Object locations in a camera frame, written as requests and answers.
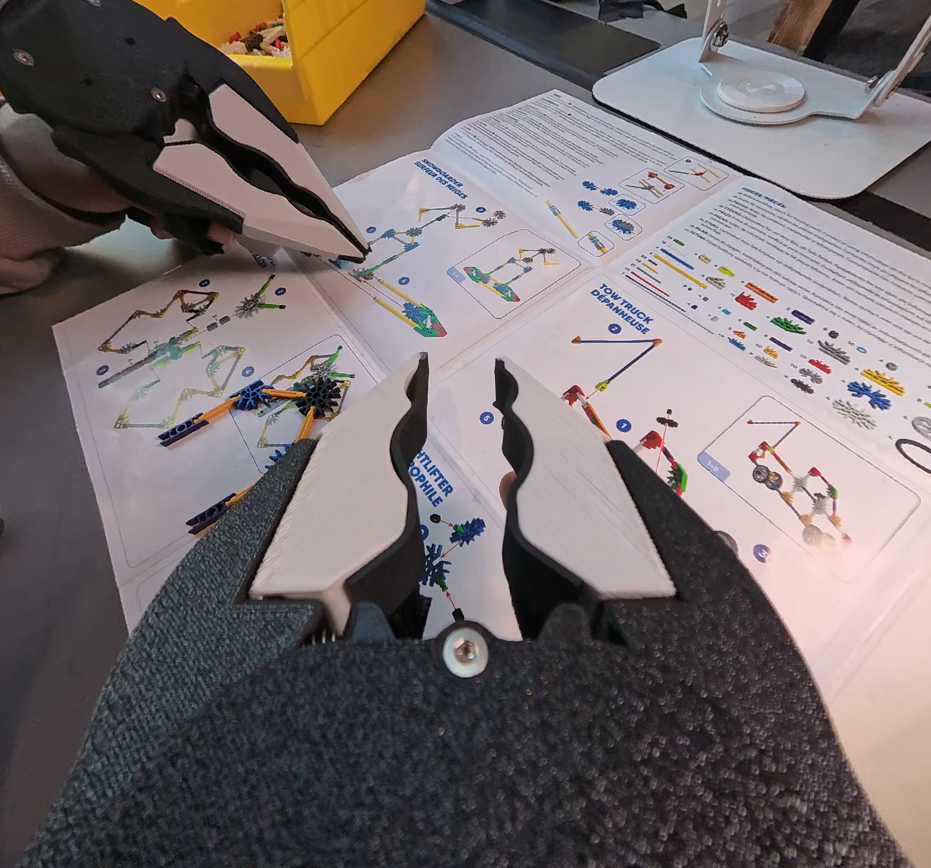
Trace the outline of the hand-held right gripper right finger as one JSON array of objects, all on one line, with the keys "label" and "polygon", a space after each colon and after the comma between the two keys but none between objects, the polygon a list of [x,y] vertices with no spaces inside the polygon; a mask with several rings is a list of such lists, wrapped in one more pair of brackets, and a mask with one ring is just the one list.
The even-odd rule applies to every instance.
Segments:
[{"label": "hand-held right gripper right finger", "polygon": [[594,627],[601,606],[676,594],[606,436],[511,360],[495,361],[506,495],[503,567],[521,637],[551,612],[580,606]]}]

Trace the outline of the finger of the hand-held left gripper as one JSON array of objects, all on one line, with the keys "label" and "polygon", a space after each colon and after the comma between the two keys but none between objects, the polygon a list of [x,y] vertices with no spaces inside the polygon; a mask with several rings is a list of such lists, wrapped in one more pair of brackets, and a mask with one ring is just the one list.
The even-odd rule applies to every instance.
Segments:
[{"label": "finger of the hand-held left gripper", "polygon": [[228,86],[218,87],[208,98],[216,131],[249,150],[254,166],[274,179],[288,199],[331,222],[355,246],[367,245],[348,210],[289,129],[281,129]]},{"label": "finger of the hand-held left gripper", "polygon": [[351,262],[368,254],[351,220],[343,220],[319,194],[297,186],[278,167],[270,173],[255,169],[247,179],[220,153],[187,142],[167,145],[154,169],[230,210],[248,241]]}]

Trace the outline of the pile of colourful building pieces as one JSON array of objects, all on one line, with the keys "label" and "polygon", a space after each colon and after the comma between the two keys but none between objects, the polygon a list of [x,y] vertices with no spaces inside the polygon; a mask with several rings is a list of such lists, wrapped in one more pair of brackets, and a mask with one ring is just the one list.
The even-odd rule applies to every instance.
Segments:
[{"label": "pile of colourful building pieces", "polygon": [[227,55],[291,58],[289,38],[282,16],[256,24],[248,32],[230,35],[219,50]]}]

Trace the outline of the white instruction sheet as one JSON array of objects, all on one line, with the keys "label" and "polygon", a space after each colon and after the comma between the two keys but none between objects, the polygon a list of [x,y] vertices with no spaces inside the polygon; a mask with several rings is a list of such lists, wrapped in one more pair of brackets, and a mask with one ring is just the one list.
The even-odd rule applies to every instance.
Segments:
[{"label": "white instruction sheet", "polygon": [[430,364],[410,466],[432,601],[517,636],[498,548],[508,357],[737,547],[829,695],[929,556],[929,261],[553,91],[338,187],[360,264],[192,261],[56,326],[128,629],[188,520],[295,443],[261,380]]}]

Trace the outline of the black plastic connector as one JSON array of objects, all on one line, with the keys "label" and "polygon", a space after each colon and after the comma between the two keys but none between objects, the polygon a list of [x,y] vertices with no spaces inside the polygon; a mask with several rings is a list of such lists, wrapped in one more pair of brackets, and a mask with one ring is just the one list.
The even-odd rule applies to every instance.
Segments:
[{"label": "black plastic connector", "polygon": [[295,407],[305,417],[313,408],[315,418],[327,418],[338,413],[344,393],[349,389],[354,373],[333,373],[317,369],[305,379],[296,382],[292,389],[302,396],[294,401]]}]

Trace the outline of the person's left forearm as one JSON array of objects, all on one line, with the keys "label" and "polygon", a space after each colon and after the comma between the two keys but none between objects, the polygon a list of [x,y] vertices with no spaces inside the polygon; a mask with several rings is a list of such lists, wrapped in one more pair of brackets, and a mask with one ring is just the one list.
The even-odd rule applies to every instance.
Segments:
[{"label": "person's left forearm", "polygon": [[1,105],[1,293],[47,281],[64,249],[118,228],[130,204],[55,147],[33,115]]}]

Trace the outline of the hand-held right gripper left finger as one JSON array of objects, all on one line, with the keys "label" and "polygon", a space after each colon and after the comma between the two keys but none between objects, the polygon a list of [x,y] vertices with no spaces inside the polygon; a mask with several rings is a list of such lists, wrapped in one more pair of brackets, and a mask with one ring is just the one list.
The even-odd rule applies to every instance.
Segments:
[{"label": "hand-held right gripper left finger", "polygon": [[418,353],[321,433],[250,587],[313,599],[342,634],[355,605],[390,618],[424,565],[410,476],[425,443],[429,366]]}]

